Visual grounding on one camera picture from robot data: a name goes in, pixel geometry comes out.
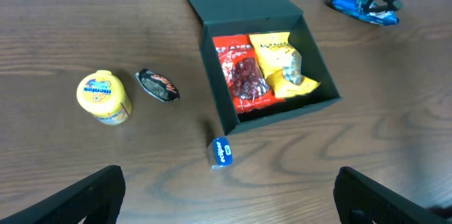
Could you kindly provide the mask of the black open gift box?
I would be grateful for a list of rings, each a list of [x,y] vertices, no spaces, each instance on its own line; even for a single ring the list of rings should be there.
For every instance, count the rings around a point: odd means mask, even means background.
[[[300,8],[290,0],[188,0],[203,23],[200,53],[226,136],[319,111],[341,99]],[[302,55],[302,72],[320,83],[307,96],[237,114],[213,38],[288,31]]]

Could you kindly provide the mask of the blue Oreo cookie pack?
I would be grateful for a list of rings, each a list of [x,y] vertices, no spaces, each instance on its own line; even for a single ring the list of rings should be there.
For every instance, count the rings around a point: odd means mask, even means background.
[[[332,7],[347,16],[376,25],[397,25],[399,18],[394,11],[365,12],[368,0],[330,0]]]

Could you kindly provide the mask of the red snack bag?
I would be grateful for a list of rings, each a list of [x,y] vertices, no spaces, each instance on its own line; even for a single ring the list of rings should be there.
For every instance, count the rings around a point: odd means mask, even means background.
[[[259,110],[285,101],[275,96],[263,77],[248,36],[214,37],[213,42],[236,112]]]

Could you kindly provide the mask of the yellow snack bag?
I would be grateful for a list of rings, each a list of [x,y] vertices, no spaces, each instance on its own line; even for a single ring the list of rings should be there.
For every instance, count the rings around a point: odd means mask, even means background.
[[[293,98],[316,90],[320,83],[302,74],[302,55],[289,43],[290,32],[249,35],[258,65],[276,98]]]

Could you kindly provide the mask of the black Mars candy wrapper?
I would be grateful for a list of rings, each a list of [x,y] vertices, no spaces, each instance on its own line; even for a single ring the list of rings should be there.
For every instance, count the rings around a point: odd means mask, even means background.
[[[135,74],[135,77],[144,91],[159,101],[172,102],[180,98],[179,91],[175,85],[158,73],[142,69]]]

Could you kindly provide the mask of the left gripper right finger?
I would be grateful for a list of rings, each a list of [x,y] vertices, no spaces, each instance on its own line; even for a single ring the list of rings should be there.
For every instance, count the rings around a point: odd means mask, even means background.
[[[451,224],[451,209],[423,208],[351,167],[341,167],[333,198],[342,224]]]

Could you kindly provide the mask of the yellow Mentos gum bottle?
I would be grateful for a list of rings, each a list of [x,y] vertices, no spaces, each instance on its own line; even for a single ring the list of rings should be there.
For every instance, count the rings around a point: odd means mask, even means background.
[[[125,122],[132,113],[132,104],[123,83],[108,70],[86,76],[76,90],[79,105],[96,120],[106,125]]]

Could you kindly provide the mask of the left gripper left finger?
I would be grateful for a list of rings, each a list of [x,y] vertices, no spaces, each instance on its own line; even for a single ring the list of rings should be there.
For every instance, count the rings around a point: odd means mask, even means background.
[[[1,220],[3,224],[115,224],[126,192],[123,172],[109,165]]]

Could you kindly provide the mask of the blue Eclipse mint tin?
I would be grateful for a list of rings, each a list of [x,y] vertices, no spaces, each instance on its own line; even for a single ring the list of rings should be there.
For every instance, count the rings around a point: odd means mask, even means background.
[[[226,137],[215,138],[207,147],[210,167],[220,169],[233,163],[232,149]]]

